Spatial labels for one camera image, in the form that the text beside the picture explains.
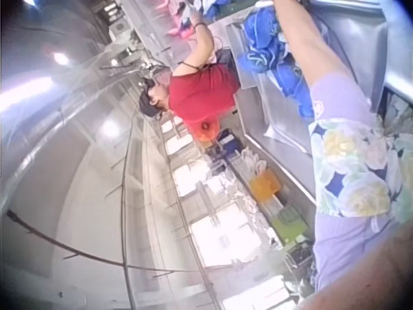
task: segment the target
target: bracelet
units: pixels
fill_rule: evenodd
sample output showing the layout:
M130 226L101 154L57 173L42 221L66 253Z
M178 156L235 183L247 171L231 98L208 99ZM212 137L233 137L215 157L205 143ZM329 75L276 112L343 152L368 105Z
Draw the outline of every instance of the bracelet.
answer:
M205 24L205 23L203 23L203 22L200 22L200 23L196 23L196 24L194 25L194 29L196 29L196 27L198 27L198 26L200 26L200 25L204 25L204 26L207 27L207 24Z

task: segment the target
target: yellow container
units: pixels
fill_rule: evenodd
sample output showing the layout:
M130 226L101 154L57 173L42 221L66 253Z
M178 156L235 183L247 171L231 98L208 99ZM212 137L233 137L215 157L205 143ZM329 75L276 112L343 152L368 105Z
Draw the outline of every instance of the yellow container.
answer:
M281 189L281 184L277 176L270 169L267 169L250 180L250 188L258 202L266 202Z

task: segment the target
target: woman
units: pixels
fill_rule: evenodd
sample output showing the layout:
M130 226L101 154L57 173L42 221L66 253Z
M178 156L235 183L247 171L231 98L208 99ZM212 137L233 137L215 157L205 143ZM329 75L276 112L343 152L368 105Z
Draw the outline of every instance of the woman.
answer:
M233 108L239 86L230 64L206 66L214 51L214 38L199 12L193 11L190 20L196 31L195 50L173 71L169 86L145 80L139 106L150 117L171 110L191 127Z
M367 98L308 12L296 0L274 0L274 6L316 115L309 129L316 178L316 289L321 292L305 309L395 309L405 279L395 274L413 276L413 263L406 261L413 254L413 224L398 247L380 244L397 240L393 235L400 223L411 217L413 136L385 137ZM363 262L368 253L372 256Z

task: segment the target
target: red shirt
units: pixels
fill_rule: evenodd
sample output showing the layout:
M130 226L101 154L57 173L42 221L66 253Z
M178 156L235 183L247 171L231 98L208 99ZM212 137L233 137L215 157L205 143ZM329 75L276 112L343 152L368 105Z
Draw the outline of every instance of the red shirt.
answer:
M212 65L186 76L171 76L169 108L185 123L215 119L235 105L236 77L226 65Z

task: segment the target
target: person's arm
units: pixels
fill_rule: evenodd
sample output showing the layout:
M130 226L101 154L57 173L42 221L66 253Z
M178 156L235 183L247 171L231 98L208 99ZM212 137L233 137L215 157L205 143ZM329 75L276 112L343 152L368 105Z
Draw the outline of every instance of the person's arm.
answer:
M211 31L206 24L200 24L202 15L198 11L193 11L190 20L195 26L197 45L195 50L175 69L173 76L185 76L197 72L214 51L214 37Z
M412 309L413 220L299 310Z
M332 72L342 72L352 78L340 58L324 42L310 14L297 0L274 0L274 7L291 53L308 85Z

